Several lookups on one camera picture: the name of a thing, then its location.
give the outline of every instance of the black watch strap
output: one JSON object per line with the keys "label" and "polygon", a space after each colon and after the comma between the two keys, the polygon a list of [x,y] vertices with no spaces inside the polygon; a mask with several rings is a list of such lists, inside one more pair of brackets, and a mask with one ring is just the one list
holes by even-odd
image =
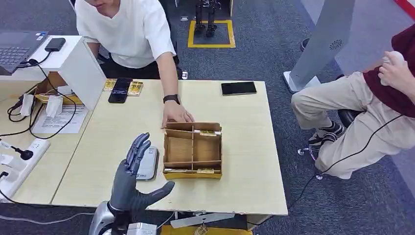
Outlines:
{"label": "black watch strap", "polygon": [[179,96],[178,96],[177,94],[170,94],[170,95],[166,95],[166,96],[163,98],[163,103],[165,103],[165,102],[166,102],[166,101],[168,101],[168,100],[174,100],[176,103],[180,104],[180,101],[179,101]]}

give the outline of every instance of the humanoid robot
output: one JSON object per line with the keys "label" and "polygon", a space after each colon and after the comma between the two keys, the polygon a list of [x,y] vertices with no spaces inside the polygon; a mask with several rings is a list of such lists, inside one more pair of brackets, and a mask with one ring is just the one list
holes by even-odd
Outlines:
{"label": "humanoid robot", "polygon": [[150,147],[149,133],[139,135],[131,145],[115,173],[109,201],[102,202],[95,211],[89,235],[135,235],[132,218],[135,213],[163,199],[174,187],[167,182],[162,188],[144,194],[136,190],[136,175],[144,152]]}
{"label": "humanoid robot", "polygon": [[205,29],[205,25],[202,24],[202,11],[203,7],[208,8],[208,17],[207,17],[207,31],[206,37],[213,37],[217,26],[214,24],[215,21],[215,11],[216,7],[220,7],[218,0],[196,0],[196,26],[195,26],[195,35],[201,35]]}

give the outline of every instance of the white t-shirt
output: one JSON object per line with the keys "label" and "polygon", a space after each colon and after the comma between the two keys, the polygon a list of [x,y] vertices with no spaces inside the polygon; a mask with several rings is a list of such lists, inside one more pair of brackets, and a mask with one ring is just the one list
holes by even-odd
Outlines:
{"label": "white t-shirt", "polygon": [[121,0],[112,18],[84,0],[76,1],[75,11],[79,35],[87,42],[101,43],[122,66],[142,68],[165,52],[176,55],[159,0]]}

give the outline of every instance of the maroon shirt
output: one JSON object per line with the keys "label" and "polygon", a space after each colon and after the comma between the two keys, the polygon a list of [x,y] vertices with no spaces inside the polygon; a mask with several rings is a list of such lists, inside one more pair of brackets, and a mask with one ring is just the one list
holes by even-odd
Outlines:
{"label": "maroon shirt", "polygon": [[[392,37],[392,48],[399,51],[409,70],[415,75],[415,24]],[[391,109],[410,118],[415,118],[415,105],[402,92],[390,86],[383,86],[378,77],[379,67],[363,74],[373,94]]]}

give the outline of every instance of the laptop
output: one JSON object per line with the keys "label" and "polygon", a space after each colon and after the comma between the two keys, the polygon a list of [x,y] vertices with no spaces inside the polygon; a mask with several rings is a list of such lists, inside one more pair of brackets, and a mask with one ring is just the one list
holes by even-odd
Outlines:
{"label": "laptop", "polygon": [[0,29],[0,75],[12,75],[46,40],[46,31]]}

